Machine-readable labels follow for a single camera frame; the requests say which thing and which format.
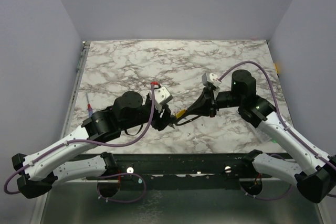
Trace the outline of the key with yellow tag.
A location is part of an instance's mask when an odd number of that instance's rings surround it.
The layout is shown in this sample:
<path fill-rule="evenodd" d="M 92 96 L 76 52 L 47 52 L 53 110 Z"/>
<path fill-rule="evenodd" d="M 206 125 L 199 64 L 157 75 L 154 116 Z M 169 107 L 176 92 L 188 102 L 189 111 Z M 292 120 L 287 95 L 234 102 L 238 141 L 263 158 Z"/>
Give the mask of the key with yellow tag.
<path fill-rule="evenodd" d="M 184 113 L 186 112 L 186 110 L 180 110 L 179 112 L 176 113 L 176 117 L 180 118 Z"/>

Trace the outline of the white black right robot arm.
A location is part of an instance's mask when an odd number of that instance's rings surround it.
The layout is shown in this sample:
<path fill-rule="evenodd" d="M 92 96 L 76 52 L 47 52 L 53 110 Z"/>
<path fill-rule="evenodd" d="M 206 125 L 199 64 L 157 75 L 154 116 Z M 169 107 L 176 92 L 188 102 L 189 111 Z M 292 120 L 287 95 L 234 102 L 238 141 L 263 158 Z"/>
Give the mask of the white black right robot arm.
<path fill-rule="evenodd" d="M 244 121 L 275 140 L 294 160 L 251 151 L 241 164 L 246 177 L 260 173 L 279 178 L 313 203 L 320 203 L 335 187 L 335 157 L 309 142 L 282 119 L 275 106 L 258 96 L 256 79 L 249 71 L 234 71 L 229 91 L 220 90 L 221 82 L 213 73 L 203 74 L 202 83 L 201 95 L 187 110 L 190 114 L 213 118 L 219 109 L 237 107 Z"/>

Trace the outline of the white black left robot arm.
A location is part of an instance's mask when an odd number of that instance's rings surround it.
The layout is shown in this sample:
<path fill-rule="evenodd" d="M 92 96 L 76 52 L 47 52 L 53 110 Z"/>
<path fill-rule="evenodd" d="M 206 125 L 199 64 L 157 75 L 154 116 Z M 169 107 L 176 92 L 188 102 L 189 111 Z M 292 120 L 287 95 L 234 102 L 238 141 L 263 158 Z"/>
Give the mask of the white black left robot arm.
<path fill-rule="evenodd" d="M 150 127 L 161 131 L 172 124 L 168 102 L 172 95 L 165 87 L 152 87 L 146 98 L 128 91 L 112 106 L 96 111 L 67 136 L 31 155 L 12 157 L 17 192 L 28 199 L 49 192 L 54 185 L 85 177 L 110 179 L 116 165 L 109 154 L 99 154 L 88 161 L 74 161 L 76 156 L 97 146 L 127 147 L 137 143 Z"/>

